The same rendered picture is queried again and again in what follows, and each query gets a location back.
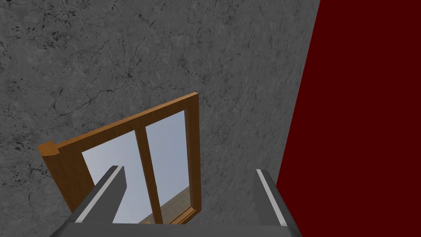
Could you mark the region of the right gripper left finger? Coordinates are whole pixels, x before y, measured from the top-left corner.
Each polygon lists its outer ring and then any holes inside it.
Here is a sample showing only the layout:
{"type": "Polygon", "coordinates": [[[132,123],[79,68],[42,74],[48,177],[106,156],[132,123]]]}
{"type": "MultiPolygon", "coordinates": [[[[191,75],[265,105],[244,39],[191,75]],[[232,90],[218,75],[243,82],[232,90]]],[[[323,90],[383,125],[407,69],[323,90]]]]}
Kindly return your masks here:
{"type": "Polygon", "coordinates": [[[111,166],[82,203],[67,219],[68,223],[112,223],[127,189],[123,166],[111,166]]]}

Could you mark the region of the wooden framed window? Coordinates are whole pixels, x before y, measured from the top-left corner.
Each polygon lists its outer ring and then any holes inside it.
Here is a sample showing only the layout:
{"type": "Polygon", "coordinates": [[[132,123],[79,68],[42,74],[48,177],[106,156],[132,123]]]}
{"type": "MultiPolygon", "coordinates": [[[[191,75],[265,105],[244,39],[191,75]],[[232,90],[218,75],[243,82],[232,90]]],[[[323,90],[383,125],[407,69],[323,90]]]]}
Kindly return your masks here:
{"type": "Polygon", "coordinates": [[[154,221],[161,224],[163,217],[158,200],[146,126],[178,112],[183,112],[185,115],[190,206],[181,211],[180,214],[177,214],[171,221],[171,224],[186,224],[195,217],[201,211],[199,95],[196,92],[65,142],[55,144],[50,141],[39,145],[38,151],[70,211],[74,212],[94,188],[94,182],[82,153],[118,136],[134,131],[144,168],[146,187],[152,205],[154,221]]]}

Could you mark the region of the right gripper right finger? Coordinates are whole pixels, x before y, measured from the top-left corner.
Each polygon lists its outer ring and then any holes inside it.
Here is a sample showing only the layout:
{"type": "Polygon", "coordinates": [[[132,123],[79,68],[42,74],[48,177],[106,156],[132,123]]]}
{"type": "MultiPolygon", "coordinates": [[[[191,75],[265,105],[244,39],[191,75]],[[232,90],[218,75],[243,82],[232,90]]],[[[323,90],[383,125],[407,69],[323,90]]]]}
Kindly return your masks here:
{"type": "Polygon", "coordinates": [[[269,187],[263,171],[256,169],[252,186],[254,203],[260,225],[287,226],[273,191],[269,187]]]}

